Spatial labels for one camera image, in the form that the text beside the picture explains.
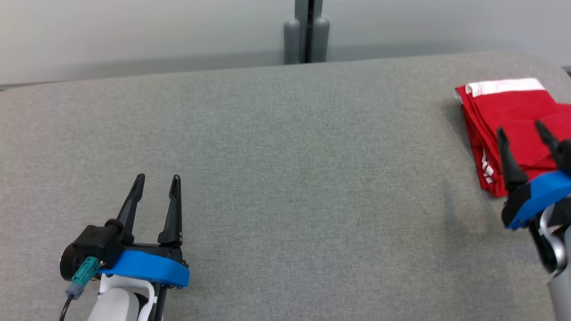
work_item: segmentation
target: white stripe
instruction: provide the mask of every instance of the white stripe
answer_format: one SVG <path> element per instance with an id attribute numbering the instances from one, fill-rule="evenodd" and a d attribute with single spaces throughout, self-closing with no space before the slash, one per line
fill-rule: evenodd
<path id="1" fill-rule="evenodd" d="M 466 93 L 472 97 L 505 93 L 507 91 L 545 90 L 536 78 L 504 79 L 499 81 L 472 82 L 466 85 Z"/>

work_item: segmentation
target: gray cushion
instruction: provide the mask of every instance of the gray cushion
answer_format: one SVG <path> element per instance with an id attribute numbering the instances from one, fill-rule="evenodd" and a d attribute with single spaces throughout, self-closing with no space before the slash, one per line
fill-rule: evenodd
<path id="1" fill-rule="evenodd" d="M 530 236 L 480 190 L 458 85 L 571 79 L 485 53 L 54 83 L 0 93 L 0 312 L 55 319 L 62 250 L 147 174 L 135 240 L 182 178 L 185 290 L 165 320 L 553 317 Z M 70 307 L 87 319 L 91 282 Z"/>

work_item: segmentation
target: black cable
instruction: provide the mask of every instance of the black cable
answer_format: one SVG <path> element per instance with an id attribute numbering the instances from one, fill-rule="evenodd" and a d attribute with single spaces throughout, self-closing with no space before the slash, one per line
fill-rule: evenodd
<path id="1" fill-rule="evenodd" d="M 66 318 L 67 309 L 70 307 L 71 300 L 73 300 L 73 294 L 67 297 L 66 304 L 63 305 L 62 313 L 59 316 L 59 321 L 63 321 Z"/>

